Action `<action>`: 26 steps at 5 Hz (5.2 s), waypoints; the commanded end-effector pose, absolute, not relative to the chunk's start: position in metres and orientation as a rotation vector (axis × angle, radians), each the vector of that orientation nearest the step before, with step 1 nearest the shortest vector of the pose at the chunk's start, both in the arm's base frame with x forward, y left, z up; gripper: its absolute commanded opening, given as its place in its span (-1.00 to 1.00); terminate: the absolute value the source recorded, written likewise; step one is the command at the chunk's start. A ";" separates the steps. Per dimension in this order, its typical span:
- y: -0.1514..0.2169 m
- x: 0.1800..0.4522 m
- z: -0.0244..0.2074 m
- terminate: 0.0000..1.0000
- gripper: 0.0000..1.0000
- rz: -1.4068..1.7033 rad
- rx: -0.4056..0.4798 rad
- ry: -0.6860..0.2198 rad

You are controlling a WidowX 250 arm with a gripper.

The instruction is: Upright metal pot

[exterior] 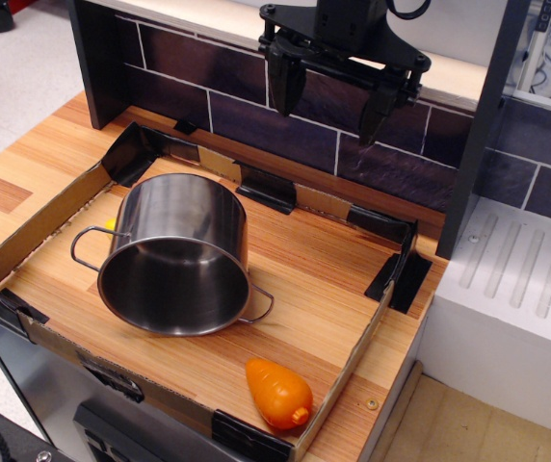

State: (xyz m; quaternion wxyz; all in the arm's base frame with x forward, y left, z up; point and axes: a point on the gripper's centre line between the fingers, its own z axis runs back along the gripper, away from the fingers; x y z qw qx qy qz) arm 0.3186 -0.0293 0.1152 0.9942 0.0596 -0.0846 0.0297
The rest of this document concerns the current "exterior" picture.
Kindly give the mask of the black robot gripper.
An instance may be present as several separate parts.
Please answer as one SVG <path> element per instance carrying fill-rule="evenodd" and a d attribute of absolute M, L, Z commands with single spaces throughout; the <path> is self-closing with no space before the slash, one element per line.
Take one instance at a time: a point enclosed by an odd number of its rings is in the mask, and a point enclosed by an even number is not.
<path fill-rule="evenodd" d="M 393 1 L 319 1 L 314 7 L 265 4 L 259 50 L 268 64 L 274 108 L 283 116 L 298 105 L 308 69 L 370 91 L 361 112 L 359 145 L 376 142 L 383 123 L 413 104 L 431 60 L 399 38 L 387 15 L 413 20 L 430 6 L 399 11 Z"/>

